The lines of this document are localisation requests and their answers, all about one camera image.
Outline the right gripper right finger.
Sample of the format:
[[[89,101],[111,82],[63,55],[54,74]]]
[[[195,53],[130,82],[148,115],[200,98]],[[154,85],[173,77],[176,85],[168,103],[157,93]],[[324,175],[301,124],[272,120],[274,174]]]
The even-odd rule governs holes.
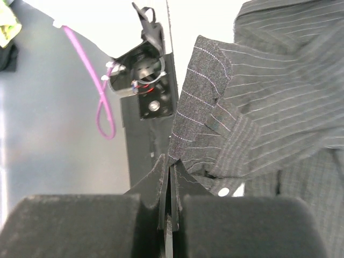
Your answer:
[[[170,168],[174,257],[326,257],[304,202],[285,197],[218,197]]]

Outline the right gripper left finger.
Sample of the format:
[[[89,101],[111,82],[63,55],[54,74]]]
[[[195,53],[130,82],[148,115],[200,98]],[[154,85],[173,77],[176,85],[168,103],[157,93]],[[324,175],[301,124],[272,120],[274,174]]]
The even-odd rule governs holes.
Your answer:
[[[164,257],[168,167],[122,195],[32,195],[1,230],[1,257]]]

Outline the black pinstriped long sleeve shirt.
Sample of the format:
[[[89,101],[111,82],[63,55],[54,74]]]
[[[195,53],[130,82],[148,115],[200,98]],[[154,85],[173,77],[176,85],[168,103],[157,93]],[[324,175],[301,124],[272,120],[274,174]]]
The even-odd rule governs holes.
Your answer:
[[[335,203],[343,175],[343,1],[249,1],[229,44],[199,36],[168,151],[206,189]]]

